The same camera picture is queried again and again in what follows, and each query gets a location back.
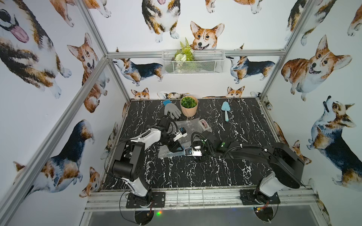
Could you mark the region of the white tape dispenser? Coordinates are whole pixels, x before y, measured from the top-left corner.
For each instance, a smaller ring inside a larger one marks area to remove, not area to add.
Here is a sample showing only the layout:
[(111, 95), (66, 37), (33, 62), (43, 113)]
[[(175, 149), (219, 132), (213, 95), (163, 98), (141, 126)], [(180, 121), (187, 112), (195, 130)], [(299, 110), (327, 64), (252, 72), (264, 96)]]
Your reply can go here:
[(203, 131), (209, 131), (212, 132), (211, 127), (209, 126), (209, 124), (207, 123), (207, 121), (205, 119), (200, 119), (199, 120), (199, 125), (202, 128)]

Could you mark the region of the clear bubble wrap sheet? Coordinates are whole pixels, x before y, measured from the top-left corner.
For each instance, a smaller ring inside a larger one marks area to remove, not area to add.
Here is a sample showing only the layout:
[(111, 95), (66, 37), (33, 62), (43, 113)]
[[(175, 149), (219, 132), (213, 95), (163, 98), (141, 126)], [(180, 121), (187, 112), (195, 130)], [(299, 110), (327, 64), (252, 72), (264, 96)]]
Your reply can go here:
[[(191, 135), (193, 132), (202, 133), (202, 127), (200, 126), (200, 118), (186, 120), (186, 121), (177, 121), (176, 124), (178, 125), (179, 129), (184, 128), (187, 132), (186, 137), (182, 137), (178, 139), (183, 149), (191, 148)], [(161, 146), (159, 148), (158, 158), (172, 158), (176, 156), (185, 156), (185, 151), (172, 153), (167, 146)]]

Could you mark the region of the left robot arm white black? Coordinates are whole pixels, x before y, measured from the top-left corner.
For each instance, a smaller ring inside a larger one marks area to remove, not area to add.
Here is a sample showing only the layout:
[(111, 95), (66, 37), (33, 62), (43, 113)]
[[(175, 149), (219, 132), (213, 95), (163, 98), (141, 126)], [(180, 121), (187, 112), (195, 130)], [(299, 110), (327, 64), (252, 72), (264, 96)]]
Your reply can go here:
[(108, 174), (125, 182), (135, 197), (150, 199), (152, 189), (142, 172), (146, 150), (160, 144), (167, 146), (172, 153), (181, 152), (183, 148), (179, 139), (185, 136), (185, 128), (179, 128), (171, 117), (163, 116), (157, 125), (148, 126), (144, 133), (121, 140), (109, 162)]

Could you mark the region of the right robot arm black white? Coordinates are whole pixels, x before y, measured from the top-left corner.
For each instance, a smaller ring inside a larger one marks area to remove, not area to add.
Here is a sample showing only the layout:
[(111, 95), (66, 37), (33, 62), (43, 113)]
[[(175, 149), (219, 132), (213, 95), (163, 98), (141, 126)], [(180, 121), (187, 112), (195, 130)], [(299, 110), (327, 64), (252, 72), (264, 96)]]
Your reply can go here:
[(270, 167), (272, 173), (259, 182), (254, 197), (272, 197), (284, 188), (298, 189), (303, 185), (301, 179), (305, 163), (284, 143), (271, 146), (243, 144), (239, 141), (220, 140), (209, 131), (194, 132), (185, 154), (232, 161), (248, 160)]

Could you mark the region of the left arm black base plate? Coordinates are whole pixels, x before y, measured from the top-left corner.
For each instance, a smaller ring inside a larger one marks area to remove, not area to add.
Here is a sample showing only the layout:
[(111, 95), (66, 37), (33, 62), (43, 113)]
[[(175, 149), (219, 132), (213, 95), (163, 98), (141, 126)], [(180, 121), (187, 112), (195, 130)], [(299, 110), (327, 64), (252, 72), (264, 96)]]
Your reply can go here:
[(166, 193), (150, 191), (145, 197), (130, 193), (127, 197), (127, 209), (138, 208), (163, 208), (165, 206)]

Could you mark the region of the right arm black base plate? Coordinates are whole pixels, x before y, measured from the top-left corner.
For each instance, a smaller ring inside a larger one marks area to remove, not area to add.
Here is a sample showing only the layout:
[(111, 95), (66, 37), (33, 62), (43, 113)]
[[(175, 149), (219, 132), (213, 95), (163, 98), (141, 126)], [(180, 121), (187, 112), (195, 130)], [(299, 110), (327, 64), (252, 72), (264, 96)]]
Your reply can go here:
[(239, 198), (242, 201), (243, 205), (266, 205), (281, 203), (277, 193), (269, 197), (254, 189), (241, 189), (239, 191), (239, 194)]

